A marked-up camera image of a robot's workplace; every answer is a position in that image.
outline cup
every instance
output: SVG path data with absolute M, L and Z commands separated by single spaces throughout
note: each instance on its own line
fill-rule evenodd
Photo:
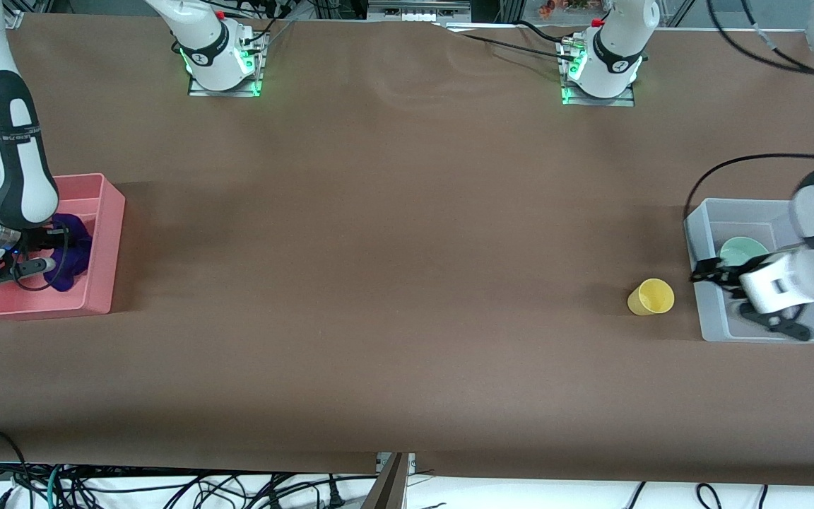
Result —
M 748 236 L 736 236 L 729 239 L 721 246 L 718 257 L 724 261 L 728 267 L 739 267 L 755 257 L 768 255 L 768 249 L 755 238 Z
M 630 297 L 627 307 L 633 315 L 661 315 L 674 306 L 674 290 L 660 279 L 647 279 L 640 284 Z

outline white plastic container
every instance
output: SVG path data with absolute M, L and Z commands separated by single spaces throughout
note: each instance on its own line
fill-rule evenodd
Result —
M 721 245 L 736 236 L 761 242 L 771 252 L 797 245 L 800 238 L 789 218 L 789 201 L 705 199 L 687 217 L 690 267 L 697 260 L 717 257 Z M 746 321 L 733 310 L 730 294 L 710 281 L 695 283 L 695 302 L 705 341 L 749 342 L 749 344 L 814 344 L 814 303 L 806 306 L 800 323 L 812 329 L 811 341 L 797 341 L 766 331 Z

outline pink plastic container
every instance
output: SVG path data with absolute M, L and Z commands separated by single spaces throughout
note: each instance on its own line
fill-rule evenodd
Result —
M 58 212 L 80 217 L 93 235 L 90 268 L 74 279 L 74 287 L 68 292 L 52 288 L 27 292 L 13 283 L 0 284 L 0 319 L 106 315 L 112 307 L 125 197 L 100 173 L 55 177 L 55 184 L 61 197 Z M 22 283 L 37 287 L 43 286 L 45 280 L 39 274 Z

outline brown tabletop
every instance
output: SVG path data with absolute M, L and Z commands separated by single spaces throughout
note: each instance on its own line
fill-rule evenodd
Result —
M 9 36 L 52 171 L 127 198 L 111 315 L 0 322 L 0 429 L 29 460 L 365 471 L 409 450 L 437 474 L 814 484 L 814 345 L 702 341 L 679 220 L 712 165 L 814 152 L 814 78 L 659 32 L 636 107 L 572 107 L 549 58 L 296 23 L 263 97 L 208 99 L 158 18 Z M 811 170 L 743 164 L 698 199 L 787 199 Z M 626 310 L 647 277 L 667 315 Z

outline green bowl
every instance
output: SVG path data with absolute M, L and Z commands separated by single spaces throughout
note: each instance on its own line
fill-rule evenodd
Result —
M 721 246 L 721 252 L 718 255 L 728 267 L 739 267 L 752 258 L 768 255 L 768 249 L 755 238 L 736 236 Z

